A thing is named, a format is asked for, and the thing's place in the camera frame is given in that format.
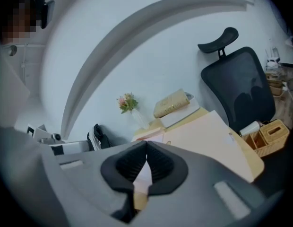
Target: stack of books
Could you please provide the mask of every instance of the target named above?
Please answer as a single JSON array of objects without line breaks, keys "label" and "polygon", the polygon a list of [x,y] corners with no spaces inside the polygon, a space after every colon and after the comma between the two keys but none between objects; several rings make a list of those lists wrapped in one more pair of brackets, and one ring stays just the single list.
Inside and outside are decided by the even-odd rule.
[{"label": "stack of books", "polygon": [[158,118],[164,127],[170,127],[200,108],[195,97],[183,89],[170,94],[156,103],[154,117]]}]

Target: curved wall ledge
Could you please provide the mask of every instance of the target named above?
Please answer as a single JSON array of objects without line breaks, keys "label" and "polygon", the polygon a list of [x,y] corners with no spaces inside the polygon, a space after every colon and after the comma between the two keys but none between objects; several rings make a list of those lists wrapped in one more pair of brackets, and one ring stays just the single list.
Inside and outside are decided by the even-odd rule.
[{"label": "curved wall ledge", "polygon": [[94,48],[76,76],[63,113],[63,139],[68,138],[80,112],[102,80],[144,41],[187,19],[217,12],[245,11],[247,4],[252,2],[161,0],[124,19]]}]

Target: wooden floor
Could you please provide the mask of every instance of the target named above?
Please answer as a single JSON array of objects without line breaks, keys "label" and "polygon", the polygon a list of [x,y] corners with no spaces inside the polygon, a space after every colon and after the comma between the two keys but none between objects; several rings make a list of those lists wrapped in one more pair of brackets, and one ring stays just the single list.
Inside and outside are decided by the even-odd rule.
[{"label": "wooden floor", "polygon": [[[293,79],[293,68],[282,67],[283,75],[281,76],[281,80],[288,82],[290,79]],[[291,84],[291,88],[293,88],[293,80],[289,81]],[[276,104],[276,114],[272,118],[280,119],[282,122],[291,129],[293,127],[293,100],[291,99],[288,92],[284,92],[281,97],[275,97]]]}]

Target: book spine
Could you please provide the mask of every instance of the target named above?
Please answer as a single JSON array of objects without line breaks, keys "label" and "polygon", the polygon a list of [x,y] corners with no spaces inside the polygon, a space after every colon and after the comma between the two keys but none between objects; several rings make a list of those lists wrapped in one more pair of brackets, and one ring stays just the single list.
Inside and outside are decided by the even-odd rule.
[{"label": "book spine", "polygon": [[183,101],[180,101],[180,102],[177,102],[175,104],[172,104],[166,108],[164,108],[163,110],[159,111],[159,112],[156,112],[154,113],[154,117],[155,118],[161,118],[171,112],[174,112],[175,110],[185,106],[185,105],[188,105],[190,102],[187,101],[187,100],[183,100]]}]

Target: wicker basket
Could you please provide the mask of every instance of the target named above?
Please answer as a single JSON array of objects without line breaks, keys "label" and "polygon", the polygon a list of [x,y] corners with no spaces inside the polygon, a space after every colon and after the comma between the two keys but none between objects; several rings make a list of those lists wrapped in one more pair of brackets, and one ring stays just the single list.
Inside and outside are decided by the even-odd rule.
[{"label": "wicker basket", "polygon": [[260,156],[267,156],[284,147],[289,130],[280,120],[260,128],[258,132],[245,135],[243,139]]}]

